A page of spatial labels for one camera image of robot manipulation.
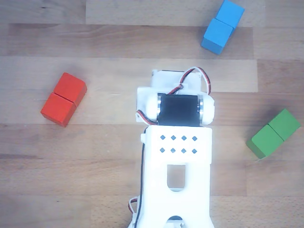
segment red block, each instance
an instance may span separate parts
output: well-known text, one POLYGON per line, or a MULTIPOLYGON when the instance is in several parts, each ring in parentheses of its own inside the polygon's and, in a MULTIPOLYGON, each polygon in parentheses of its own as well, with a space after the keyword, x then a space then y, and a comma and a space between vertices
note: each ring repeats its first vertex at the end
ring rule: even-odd
POLYGON ((54 93, 79 106, 86 93, 86 84, 84 81, 64 73, 58 81, 54 93))
POLYGON ((51 93, 41 109, 41 114, 60 126, 65 127, 76 110, 76 105, 57 94, 51 93))
POLYGON ((65 127, 86 93, 84 81, 64 73, 44 104, 42 115, 65 127))

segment black wire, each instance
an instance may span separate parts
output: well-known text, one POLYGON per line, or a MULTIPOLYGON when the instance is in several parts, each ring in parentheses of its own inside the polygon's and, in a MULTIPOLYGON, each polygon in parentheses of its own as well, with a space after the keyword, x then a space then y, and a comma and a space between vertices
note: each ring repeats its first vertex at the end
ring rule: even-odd
POLYGON ((142 144, 142 164, 141 164, 141 190, 140 190, 140 195, 139 195, 139 207, 138 207, 138 212, 137 212, 137 216, 136 216, 136 220, 135 220, 135 224, 134 224, 134 228, 137 227, 137 223, 138 223, 138 218, 139 218, 139 214, 141 213, 141 209, 142 209, 142 196, 143 196, 143 154, 144 154, 144 143, 142 144))

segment toy block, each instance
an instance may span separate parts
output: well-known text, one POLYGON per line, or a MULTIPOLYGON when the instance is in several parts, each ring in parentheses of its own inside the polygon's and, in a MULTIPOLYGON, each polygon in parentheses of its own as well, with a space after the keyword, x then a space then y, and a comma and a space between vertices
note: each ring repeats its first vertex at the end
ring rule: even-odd
POLYGON ((201 46, 219 55, 224 49, 232 29, 231 26, 217 19, 212 19, 204 34, 201 46))
POLYGON ((238 6, 229 0, 224 0, 215 18, 231 26, 234 31, 238 26, 244 11, 245 9, 243 7, 238 6))
POLYGON ((269 156, 282 143, 283 139, 269 125, 266 125, 248 140, 246 145, 259 159, 262 159, 269 156))
POLYGON ((76 106, 79 106, 86 90, 87 88, 84 81, 68 73, 64 73, 53 92, 73 102, 76 106))
POLYGON ((75 110, 76 105, 73 102, 51 93, 41 109, 41 114, 48 120, 65 127, 75 110))
POLYGON ((284 141, 301 126, 299 121, 287 109, 283 109, 268 125, 284 141))

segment white plastic bracket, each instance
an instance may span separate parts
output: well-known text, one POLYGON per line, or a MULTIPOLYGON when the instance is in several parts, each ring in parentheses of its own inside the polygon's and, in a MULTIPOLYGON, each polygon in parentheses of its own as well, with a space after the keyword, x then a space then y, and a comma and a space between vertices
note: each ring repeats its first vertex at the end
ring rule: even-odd
POLYGON ((174 228, 176 223, 187 228, 214 228, 209 215, 212 129, 152 125, 146 129, 145 142, 137 228, 174 228), (186 166, 185 187, 181 191, 168 187, 168 165, 186 166), (168 222, 172 216, 179 216, 182 221, 168 222))

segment red wire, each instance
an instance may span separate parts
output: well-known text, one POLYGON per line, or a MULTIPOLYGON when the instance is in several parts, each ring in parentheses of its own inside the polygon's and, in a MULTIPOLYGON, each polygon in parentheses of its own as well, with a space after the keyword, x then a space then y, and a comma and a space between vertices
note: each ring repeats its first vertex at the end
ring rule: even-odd
POLYGON ((137 110, 136 112, 137 112, 137 113, 142 117, 142 119, 143 119, 144 121, 146 121, 148 124, 150 124, 150 125, 157 125, 157 123, 154 122, 154 121, 152 121, 152 120, 150 120, 150 119, 142 112, 142 110, 137 110))
MULTIPOLYGON (((135 203, 135 202, 137 202, 137 199, 131 200, 131 203, 135 203)), ((131 205, 130 205, 130 204, 128 205, 128 208, 129 208, 129 210, 132 212, 132 209, 131 209, 131 205)))
MULTIPOLYGON (((205 78, 206 78, 206 80, 207 80, 207 86, 208 86, 208 90, 209 90, 208 95, 209 95, 209 94, 211 93, 211 83, 210 83, 210 79, 209 79, 208 75, 206 74, 206 72, 205 72, 201 67, 198 67, 198 68, 203 72, 203 74, 204 74, 204 76, 205 76, 205 78)), ((168 94, 174 94, 174 93, 176 93, 177 91, 179 91, 180 89, 182 89, 182 88, 183 88, 182 83, 184 82, 185 78, 186 78, 193 70, 195 70, 195 69, 193 68, 193 69, 188 70, 188 71, 181 77, 180 84, 179 84, 177 87, 175 87, 174 89, 172 89, 168 94)))

